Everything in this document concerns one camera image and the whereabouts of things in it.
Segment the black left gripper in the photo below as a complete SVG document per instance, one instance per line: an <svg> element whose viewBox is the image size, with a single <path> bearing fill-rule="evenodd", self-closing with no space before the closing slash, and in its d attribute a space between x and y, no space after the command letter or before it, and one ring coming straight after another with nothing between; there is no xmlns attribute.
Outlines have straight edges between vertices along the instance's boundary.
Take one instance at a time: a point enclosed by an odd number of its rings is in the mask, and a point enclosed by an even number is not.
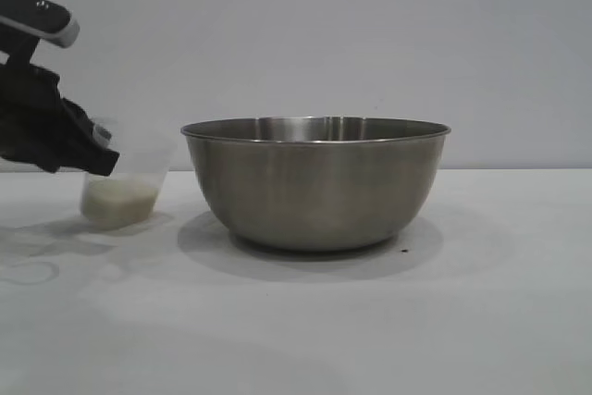
<svg viewBox="0 0 592 395"><path fill-rule="evenodd" d="M119 152L94 142L94 123L76 103L59 94L60 77L29 63L1 65L1 158L57 172L71 167L108 177ZM63 106L63 139L56 154L56 130Z"/></svg>

